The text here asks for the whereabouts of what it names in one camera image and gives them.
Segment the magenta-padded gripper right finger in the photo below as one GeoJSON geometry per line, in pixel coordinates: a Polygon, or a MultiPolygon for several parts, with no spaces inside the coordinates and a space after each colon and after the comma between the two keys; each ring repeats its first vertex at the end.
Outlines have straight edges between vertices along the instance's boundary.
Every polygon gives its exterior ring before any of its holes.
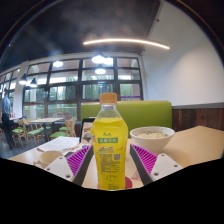
{"type": "Polygon", "coordinates": [[[134,144],[130,145],[130,155],[143,185],[150,184],[182,169],[182,166],[168,155],[164,153],[156,155],[134,144]]]}

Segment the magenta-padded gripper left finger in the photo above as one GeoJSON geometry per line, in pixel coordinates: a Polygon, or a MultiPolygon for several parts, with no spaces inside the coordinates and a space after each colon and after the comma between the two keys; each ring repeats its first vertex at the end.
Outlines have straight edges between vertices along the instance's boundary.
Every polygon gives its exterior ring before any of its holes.
{"type": "Polygon", "coordinates": [[[69,152],[66,156],[59,156],[55,159],[45,168],[45,171],[81,186],[93,154],[91,145],[76,152],[69,152]]]}

